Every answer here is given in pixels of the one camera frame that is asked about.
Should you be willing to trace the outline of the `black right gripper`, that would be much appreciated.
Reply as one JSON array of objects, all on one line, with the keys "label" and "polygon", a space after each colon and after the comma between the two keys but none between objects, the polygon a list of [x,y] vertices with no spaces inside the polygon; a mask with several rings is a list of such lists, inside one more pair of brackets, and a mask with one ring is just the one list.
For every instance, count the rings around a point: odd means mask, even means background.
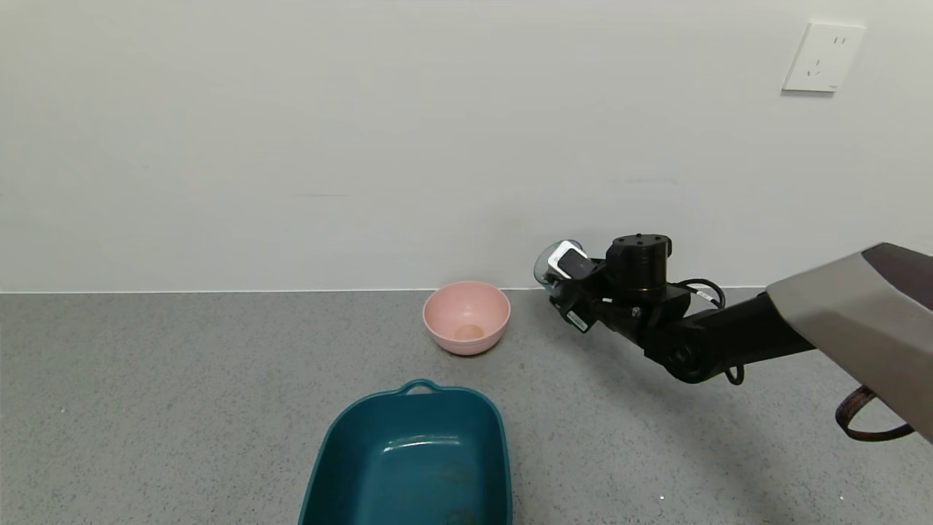
[{"label": "black right gripper", "polygon": [[555,276],[544,276],[541,286],[549,290],[550,305],[560,317],[581,333],[589,332],[597,323],[607,323],[611,303],[603,301],[604,290],[593,283],[560,283]]}]

